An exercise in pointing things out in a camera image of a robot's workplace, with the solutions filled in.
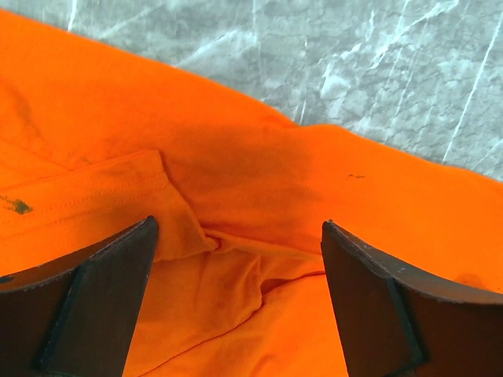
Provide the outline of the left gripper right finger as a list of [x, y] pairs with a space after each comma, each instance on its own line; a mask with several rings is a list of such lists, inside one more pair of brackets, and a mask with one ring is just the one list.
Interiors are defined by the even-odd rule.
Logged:
[[321, 252], [349, 375], [501, 375], [500, 294], [419, 269], [331, 221]]

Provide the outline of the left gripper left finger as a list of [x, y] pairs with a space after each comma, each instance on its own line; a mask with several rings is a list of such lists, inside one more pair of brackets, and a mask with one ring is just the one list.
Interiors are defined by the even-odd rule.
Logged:
[[121, 376], [158, 240], [153, 216], [1, 278], [3, 376]]

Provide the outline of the orange t shirt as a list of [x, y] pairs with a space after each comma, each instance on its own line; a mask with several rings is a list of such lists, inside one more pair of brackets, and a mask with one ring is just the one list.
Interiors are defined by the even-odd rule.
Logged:
[[321, 260], [333, 220], [502, 290], [502, 185], [301, 127], [234, 90], [1, 13], [1, 272], [152, 215], [128, 376], [344, 376]]

